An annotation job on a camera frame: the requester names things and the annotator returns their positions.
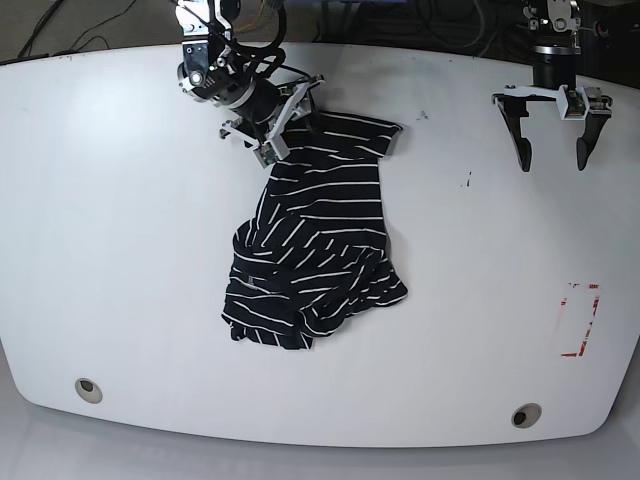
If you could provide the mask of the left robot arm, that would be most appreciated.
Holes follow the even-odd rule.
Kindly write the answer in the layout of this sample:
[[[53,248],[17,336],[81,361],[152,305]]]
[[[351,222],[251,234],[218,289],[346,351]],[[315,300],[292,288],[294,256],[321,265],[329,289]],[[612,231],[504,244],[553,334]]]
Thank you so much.
[[[521,120],[529,116],[530,102],[551,102],[562,120],[582,121],[584,132],[576,140],[576,163],[582,171],[612,116],[613,100],[597,87],[576,82],[576,57],[581,54],[579,6],[575,1],[526,1],[523,14],[533,33],[532,84],[507,85],[492,96],[492,102],[502,115],[524,172],[531,167],[532,146],[522,135]]]

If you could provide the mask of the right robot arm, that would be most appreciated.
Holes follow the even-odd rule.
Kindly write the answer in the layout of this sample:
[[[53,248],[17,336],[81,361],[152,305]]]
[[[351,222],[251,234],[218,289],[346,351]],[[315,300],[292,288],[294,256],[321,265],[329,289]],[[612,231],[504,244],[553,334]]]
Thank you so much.
[[[268,164],[286,158],[290,149],[283,138],[285,127],[295,121],[305,130],[312,126],[311,119],[317,115],[312,90],[324,78],[285,65],[284,3],[262,3],[277,14],[276,36],[262,47],[243,45],[235,38],[239,1],[176,1],[174,5],[183,31],[183,60],[177,68],[183,93],[236,115],[221,125],[221,139],[239,139]]]

